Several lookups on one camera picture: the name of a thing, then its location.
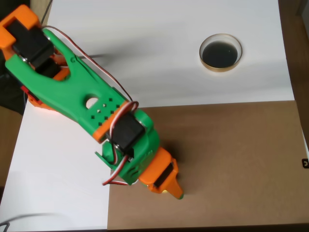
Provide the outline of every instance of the white table surface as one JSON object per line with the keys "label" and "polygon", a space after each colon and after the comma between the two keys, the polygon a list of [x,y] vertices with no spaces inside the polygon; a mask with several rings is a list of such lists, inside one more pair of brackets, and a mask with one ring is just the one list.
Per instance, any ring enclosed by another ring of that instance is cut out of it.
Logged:
{"label": "white table surface", "polygon": [[[48,25],[71,36],[141,106],[293,100],[277,0],[54,0]],[[198,50],[230,33],[239,65],[212,73]],[[0,206],[10,231],[107,228],[110,174],[96,143],[75,122],[27,104]]]}

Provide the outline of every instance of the brown cardboard surface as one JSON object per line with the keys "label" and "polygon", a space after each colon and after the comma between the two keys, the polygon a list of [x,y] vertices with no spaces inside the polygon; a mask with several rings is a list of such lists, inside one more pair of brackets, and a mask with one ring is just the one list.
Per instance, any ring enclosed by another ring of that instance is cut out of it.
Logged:
{"label": "brown cardboard surface", "polygon": [[309,169],[294,101],[147,108],[184,198],[111,186],[108,229],[309,222]]}

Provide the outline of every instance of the white wire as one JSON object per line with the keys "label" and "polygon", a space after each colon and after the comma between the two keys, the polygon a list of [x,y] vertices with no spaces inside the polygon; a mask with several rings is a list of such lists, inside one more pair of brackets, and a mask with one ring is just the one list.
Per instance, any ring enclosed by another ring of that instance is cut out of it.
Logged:
{"label": "white wire", "polygon": [[123,163],[126,162],[127,159],[125,159],[125,157],[128,157],[128,155],[125,155],[122,160],[120,161],[118,167],[115,169],[115,171],[112,173],[112,175],[106,180],[103,182],[103,185],[106,185],[108,184],[108,182],[112,181],[117,175],[118,175],[118,171],[119,169],[122,167]]}
{"label": "white wire", "polygon": [[[134,185],[138,182],[139,180],[137,179],[135,182],[133,182],[131,185]],[[115,182],[115,184],[125,184],[125,185],[129,185],[127,182],[125,181],[119,181],[119,180],[113,180],[113,182]]]}
{"label": "white wire", "polygon": [[23,92],[23,95],[24,95],[24,104],[25,104],[25,106],[26,106],[27,100],[26,100],[26,97],[25,97],[25,92]]}

